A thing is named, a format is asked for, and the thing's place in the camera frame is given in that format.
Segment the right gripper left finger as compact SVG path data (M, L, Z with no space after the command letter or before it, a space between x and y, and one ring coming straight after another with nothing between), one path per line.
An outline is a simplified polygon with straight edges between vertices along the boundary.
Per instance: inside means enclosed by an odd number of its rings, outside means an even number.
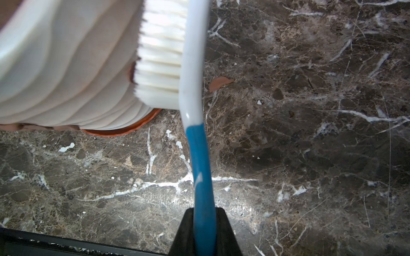
M193 208L185 211L168 256L195 256L193 213Z

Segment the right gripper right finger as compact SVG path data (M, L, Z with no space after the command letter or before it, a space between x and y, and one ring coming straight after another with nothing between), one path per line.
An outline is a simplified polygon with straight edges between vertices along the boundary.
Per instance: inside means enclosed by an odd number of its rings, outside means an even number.
M216 256L243 256L226 212L216 208Z

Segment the white ceramic pot with mud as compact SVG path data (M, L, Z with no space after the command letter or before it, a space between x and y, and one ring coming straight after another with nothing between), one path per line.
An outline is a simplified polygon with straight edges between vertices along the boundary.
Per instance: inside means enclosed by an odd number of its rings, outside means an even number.
M143 1L2 1L1 130L113 137L159 114L134 95Z

